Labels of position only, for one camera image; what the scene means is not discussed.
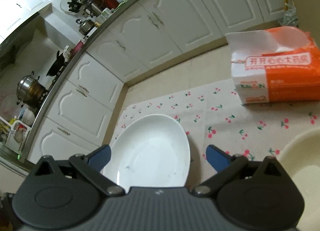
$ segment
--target tablecloth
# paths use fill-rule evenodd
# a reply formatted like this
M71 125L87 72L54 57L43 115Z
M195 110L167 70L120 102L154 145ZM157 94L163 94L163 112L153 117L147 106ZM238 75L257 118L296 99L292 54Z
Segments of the tablecloth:
M249 160L277 157L296 135L320 125L320 102L244 105L232 79L222 80L128 106L110 144L131 123L150 114L171 116L185 130L191 151L186 186L193 188L216 173L206 161L208 145Z

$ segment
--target white bowl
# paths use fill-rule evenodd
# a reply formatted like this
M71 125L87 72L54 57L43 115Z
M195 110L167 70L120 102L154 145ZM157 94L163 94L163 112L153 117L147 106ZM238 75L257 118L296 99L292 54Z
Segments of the white bowl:
M123 187L184 186L190 147L181 125L167 115L147 115L128 126L111 146L103 175Z
M296 136L287 144L279 162L294 181L305 202L297 225L301 231L320 230L320 128Z

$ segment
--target countertop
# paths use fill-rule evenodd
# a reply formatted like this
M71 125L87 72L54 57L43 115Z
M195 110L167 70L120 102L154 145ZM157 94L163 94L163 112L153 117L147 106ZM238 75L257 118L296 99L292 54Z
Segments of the countertop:
M114 13L87 39L87 42L83 46L83 48L71 59L70 63L67 65L63 73L60 75L58 80L56 81L55 85L51 89L50 93L44 100L38 115L36 116L36 119L34 121L34 124L32 126L32 130L29 133L28 139L25 143L24 149L21 154L21 158L18 161L16 158L13 158L11 163L6 165L6 167L10 167L12 169L12 164L16 165L14 168L14 171L18 171L17 173L19 175L26 176L26 171L20 170L19 164L24 163L28 157L28 154L31 150L34 138L36 136L36 133L40 127L41 121L49 107L49 104L54 99L56 93L60 89L61 85L63 84L64 80L67 78L69 72L72 70L74 65L77 63L77 61L80 59L80 57L83 55L85 50L90 46L92 42L95 41L95 39L108 27L110 26L121 14L123 14L129 7L131 7L133 4L135 4L139 0L128 0L124 4L122 4L117 10L114 11Z

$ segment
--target cooking pot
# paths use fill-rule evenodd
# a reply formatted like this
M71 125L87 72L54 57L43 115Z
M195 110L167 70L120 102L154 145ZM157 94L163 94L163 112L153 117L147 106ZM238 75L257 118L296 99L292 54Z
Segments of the cooking pot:
M80 24L79 32L82 35L87 35L91 29L94 27L94 22L90 19L82 21L81 19L76 20L77 24Z
M44 86L42 86L38 80L33 77L34 71L30 75L24 76L18 83L17 86L17 105L23 101L32 108L37 108L41 97L46 92Z

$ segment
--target orange tissue package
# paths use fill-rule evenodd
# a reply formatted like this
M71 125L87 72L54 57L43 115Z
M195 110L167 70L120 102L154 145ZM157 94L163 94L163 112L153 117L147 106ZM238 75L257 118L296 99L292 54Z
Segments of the orange tissue package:
M284 26L226 37L244 104L320 100L320 50L308 33Z

